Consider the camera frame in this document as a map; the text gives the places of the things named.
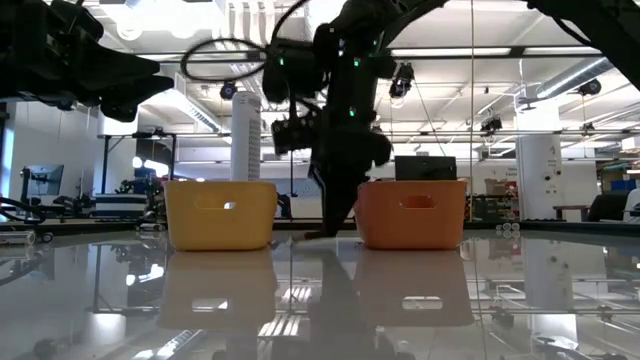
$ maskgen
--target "cardboard box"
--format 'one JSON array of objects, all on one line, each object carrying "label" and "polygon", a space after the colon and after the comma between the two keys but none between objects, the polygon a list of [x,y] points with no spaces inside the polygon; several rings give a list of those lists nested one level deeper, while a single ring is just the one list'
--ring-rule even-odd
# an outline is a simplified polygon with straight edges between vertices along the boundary
[{"label": "cardboard box", "polygon": [[506,179],[485,179],[484,184],[487,187],[487,195],[506,195],[507,182]]}]

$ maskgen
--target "plastic basket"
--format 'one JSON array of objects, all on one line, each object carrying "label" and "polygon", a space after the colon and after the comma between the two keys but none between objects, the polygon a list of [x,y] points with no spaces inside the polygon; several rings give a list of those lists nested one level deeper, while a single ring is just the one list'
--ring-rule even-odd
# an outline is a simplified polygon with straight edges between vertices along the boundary
[{"label": "plastic basket", "polygon": [[277,209],[272,183],[171,181],[165,197],[177,250],[255,250],[271,242]]},{"label": "plastic basket", "polygon": [[462,181],[371,182],[358,191],[358,232],[373,249],[451,250],[462,240]]}]

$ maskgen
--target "monitor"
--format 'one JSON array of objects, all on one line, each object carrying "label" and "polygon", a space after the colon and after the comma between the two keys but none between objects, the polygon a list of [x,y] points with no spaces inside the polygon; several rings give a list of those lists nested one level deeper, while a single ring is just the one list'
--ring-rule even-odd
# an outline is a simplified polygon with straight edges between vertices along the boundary
[{"label": "monitor", "polygon": [[396,156],[396,181],[457,180],[452,156]]},{"label": "monitor", "polygon": [[29,179],[28,195],[57,196],[62,184],[64,165],[30,165],[31,179]]}]

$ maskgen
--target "pillar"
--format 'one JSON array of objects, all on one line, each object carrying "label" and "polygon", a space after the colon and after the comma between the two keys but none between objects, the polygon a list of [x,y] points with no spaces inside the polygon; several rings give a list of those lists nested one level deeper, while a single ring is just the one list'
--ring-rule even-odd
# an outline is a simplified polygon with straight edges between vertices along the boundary
[{"label": "pillar", "polygon": [[[525,258],[525,292],[527,305],[539,310],[573,308],[573,280],[567,259],[557,241],[527,239],[523,242]],[[577,346],[578,328],[575,314],[534,314],[529,318],[534,342],[544,338],[564,338]]]},{"label": "pillar", "polygon": [[[516,115],[518,130],[560,130],[555,100],[531,104]],[[562,146],[559,135],[523,135],[516,142],[521,219],[553,219],[563,202]]]},{"label": "pillar", "polygon": [[233,96],[231,110],[231,180],[260,179],[260,97],[250,91]]}]

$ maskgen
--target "glass table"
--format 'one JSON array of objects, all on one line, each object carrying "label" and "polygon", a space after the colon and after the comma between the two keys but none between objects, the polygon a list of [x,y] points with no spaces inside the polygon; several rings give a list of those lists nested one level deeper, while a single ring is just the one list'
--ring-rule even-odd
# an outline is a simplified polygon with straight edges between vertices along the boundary
[{"label": "glass table", "polygon": [[239,253],[128,232],[2,247],[0,359],[640,358],[638,240],[467,231],[458,251],[381,252],[289,235]]}]

